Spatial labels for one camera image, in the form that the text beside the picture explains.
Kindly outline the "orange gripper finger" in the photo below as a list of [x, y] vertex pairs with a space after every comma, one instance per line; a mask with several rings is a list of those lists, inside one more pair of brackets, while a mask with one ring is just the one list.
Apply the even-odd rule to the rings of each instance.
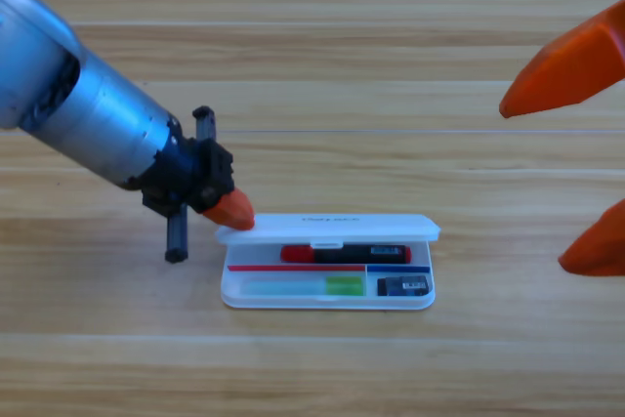
[[561, 267], [587, 276], [624, 275], [624, 201], [607, 209], [559, 257]]
[[624, 79], [624, 2], [545, 45], [504, 95], [505, 118], [580, 104]]

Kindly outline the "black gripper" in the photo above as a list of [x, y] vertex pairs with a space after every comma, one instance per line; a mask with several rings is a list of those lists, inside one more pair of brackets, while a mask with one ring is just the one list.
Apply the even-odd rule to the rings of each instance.
[[216, 118], [208, 106], [196, 108], [195, 135], [168, 122], [169, 136], [154, 163], [140, 177], [143, 205], [167, 220], [165, 260], [188, 258], [188, 209], [230, 229], [250, 230], [255, 210], [248, 196], [234, 188], [232, 155], [216, 141]]

